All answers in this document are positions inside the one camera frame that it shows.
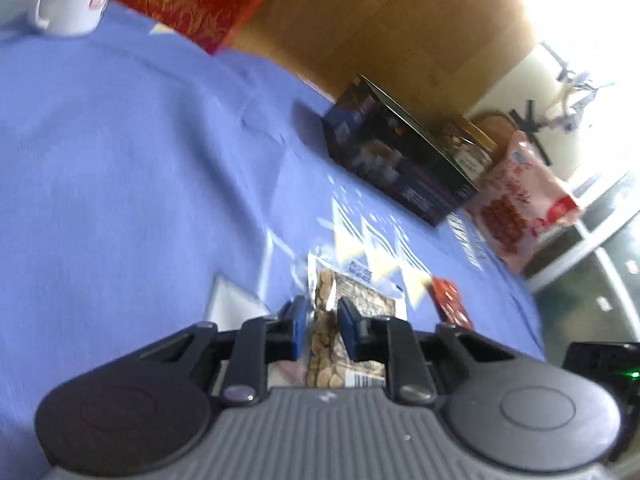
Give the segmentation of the clear brown nut packet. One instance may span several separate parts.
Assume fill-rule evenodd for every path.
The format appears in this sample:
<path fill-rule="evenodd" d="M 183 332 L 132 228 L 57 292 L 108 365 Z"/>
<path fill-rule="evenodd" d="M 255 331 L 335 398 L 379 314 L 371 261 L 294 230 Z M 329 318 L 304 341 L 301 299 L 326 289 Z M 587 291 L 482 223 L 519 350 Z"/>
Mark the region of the clear brown nut packet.
<path fill-rule="evenodd" d="M 364 341 L 358 330 L 366 330 L 370 318 L 404 320 L 405 293 L 385 278 L 375 281 L 372 272 L 354 260 L 338 266 L 311 252 L 307 263 L 314 313 L 306 385 L 321 389 L 383 387 L 384 364 L 352 358 Z"/>

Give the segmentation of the orange red snack packet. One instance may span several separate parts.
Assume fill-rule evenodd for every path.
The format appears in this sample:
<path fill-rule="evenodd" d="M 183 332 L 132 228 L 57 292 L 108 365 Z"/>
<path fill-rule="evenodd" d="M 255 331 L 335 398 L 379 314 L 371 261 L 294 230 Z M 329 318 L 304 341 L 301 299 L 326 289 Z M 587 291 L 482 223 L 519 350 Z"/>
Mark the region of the orange red snack packet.
<path fill-rule="evenodd" d="M 428 291 L 443 323 L 463 327 L 466 330 L 474 330 L 474 324 L 463 305 L 461 294 L 454 282 L 444 278 L 432 278 Z"/>

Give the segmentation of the pink twisted snack bag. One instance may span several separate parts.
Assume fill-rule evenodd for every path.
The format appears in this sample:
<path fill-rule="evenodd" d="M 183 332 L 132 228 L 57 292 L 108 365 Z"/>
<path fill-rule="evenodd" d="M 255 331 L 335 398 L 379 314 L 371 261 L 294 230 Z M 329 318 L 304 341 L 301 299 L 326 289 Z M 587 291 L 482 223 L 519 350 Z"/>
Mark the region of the pink twisted snack bag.
<path fill-rule="evenodd" d="M 514 274 L 532 260 L 544 234 L 571 226 L 582 215 L 573 193 L 521 130 L 511 136 L 503 159 L 478 179 L 477 188 L 464 209 Z"/>

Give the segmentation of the blue tablecloth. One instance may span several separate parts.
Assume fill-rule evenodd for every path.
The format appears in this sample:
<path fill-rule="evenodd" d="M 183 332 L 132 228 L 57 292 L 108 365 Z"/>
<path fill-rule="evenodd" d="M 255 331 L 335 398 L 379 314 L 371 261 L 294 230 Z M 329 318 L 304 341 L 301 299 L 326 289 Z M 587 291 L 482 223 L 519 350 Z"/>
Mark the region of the blue tablecloth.
<path fill-rule="evenodd" d="M 453 214 L 428 226 L 329 158 L 330 102 L 263 58 L 208 55 L 111 4 L 85 38 L 1 26 L 1 474 L 48 471 L 53 387 L 204 318 L 217 276 L 278 310 L 321 244 L 384 270 L 410 322 L 428 274 L 541 358 L 532 296 Z"/>

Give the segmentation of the black gift box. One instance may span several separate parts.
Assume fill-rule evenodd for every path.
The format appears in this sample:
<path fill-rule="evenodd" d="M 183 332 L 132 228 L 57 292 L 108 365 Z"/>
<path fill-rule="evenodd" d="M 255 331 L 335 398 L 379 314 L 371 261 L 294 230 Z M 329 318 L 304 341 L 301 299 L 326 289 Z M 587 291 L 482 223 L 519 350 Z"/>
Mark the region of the black gift box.
<path fill-rule="evenodd" d="M 476 193 L 440 143 L 365 76 L 322 117 L 330 157 L 431 226 Z"/>

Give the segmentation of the clear nut jar gold lid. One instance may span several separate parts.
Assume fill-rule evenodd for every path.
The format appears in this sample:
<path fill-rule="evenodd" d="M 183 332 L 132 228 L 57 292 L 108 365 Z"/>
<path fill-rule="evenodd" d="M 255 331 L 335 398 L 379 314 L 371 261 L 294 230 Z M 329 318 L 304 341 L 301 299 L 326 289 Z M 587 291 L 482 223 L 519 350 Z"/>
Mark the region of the clear nut jar gold lid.
<path fill-rule="evenodd" d="M 492 166 L 492 156 L 498 148 L 483 130 L 461 116 L 447 122 L 437 139 L 473 182 Z"/>

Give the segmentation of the round wicker tray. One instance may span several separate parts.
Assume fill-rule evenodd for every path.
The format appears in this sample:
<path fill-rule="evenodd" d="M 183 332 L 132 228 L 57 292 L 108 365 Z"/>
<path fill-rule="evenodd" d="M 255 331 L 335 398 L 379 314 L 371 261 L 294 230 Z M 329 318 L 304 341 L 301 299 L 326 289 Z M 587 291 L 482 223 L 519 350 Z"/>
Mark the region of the round wicker tray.
<path fill-rule="evenodd" d="M 480 113 L 475 115 L 471 122 L 496 144 L 496 149 L 492 153 L 492 158 L 495 160 L 504 155 L 513 133 L 518 131 L 515 122 L 507 114 L 501 112 Z"/>

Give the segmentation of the white power strip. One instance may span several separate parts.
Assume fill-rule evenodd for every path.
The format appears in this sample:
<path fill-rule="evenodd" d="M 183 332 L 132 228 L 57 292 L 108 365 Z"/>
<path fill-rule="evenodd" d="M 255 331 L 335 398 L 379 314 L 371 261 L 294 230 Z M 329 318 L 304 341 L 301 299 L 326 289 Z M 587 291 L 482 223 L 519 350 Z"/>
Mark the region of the white power strip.
<path fill-rule="evenodd" d="M 578 73 L 563 67 L 558 76 L 561 88 L 554 101 L 544 111 L 542 124 L 565 133 L 575 132 L 586 107 L 596 98 L 599 88 L 588 73 Z"/>

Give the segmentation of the wooden board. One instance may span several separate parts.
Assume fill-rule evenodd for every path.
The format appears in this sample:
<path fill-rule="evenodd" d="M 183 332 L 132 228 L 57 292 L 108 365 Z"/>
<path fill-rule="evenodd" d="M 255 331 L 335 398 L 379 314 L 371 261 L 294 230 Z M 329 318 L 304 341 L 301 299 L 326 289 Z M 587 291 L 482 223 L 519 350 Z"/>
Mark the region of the wooden board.
<path fill-rule="evenodd" d="M 330 96 L 363 74 L 434 125 L 472 108 L 536 40 L 521 0 L 266 0 L 230 44 Z"/>

